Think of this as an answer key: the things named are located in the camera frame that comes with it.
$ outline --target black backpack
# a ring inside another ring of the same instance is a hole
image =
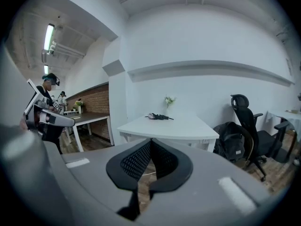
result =
[[[244,137],[241,127],[234,122],[227,122],[214,128],[220,135],[215,142],[213,153],[219,154],[229,161],[236,162],[245,154]]]

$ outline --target chair armrest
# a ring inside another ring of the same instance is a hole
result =
[[[260,117],[260,116],[262,116],[262,115],[263,115],[262,113],[258,113],[258,114],[253,115],[255,125],[256,125],[256,123],[257,123],[257,117]]]
[[[284,121],[276,126],[274,126],[274,128],[276,130],[281,130],[281,129],[285,129],[290,123],[288,121]]]
[[[274,126],[274,128],[276,130],[278,130],[278,133],[276,135],[276,138],[275,138],[275,144],[276,144],[276,141],[280,141],[282,142],[283,141],[283,138],[284,138],[284,134],[285,134],[285,129],[286,127],[289,125],[290,123],[288,121],[284,121],[276,126]]]
[[[263,115],[262,113],[255,114],[255,115],[254,115],[254,118],[260,117],[260,116],[262,116],[262,115]]]

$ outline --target cap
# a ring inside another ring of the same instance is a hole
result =
[[[54,80],[55,82],[56,82],[56,79],[57,79],[57,77],[55,76],[55,74],[54,73],[50,73],[50,74],[48,74],[48,75],[44,75],[43,77],[42,77],[42,79],[52,79],[52,80]]]

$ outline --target mesh panel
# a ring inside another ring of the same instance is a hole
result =
[[[220,124],[220,125],[214,127],[213,130],[214,130],[217,134],[219,134],[219,131],[220,131],[220,129],[222,128],[223,125],[224,125],[224,124]]]
[[[120,165],[125,173],[139,181],[150,160],[151,142],[124,158]]]
[[[165,177],[178,166],[177,157],[154,142],[151,146],[151,159],[156,167],[157,179]]]

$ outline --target wall shelf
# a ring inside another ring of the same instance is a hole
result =
[[[127,73],[130,75],[133,82],[177,76],[224,75],[259,79],[285,86],[294,84],[294,81],[258,67],[228,61],[214,60],[194,60],[165,63],[129,70]]]

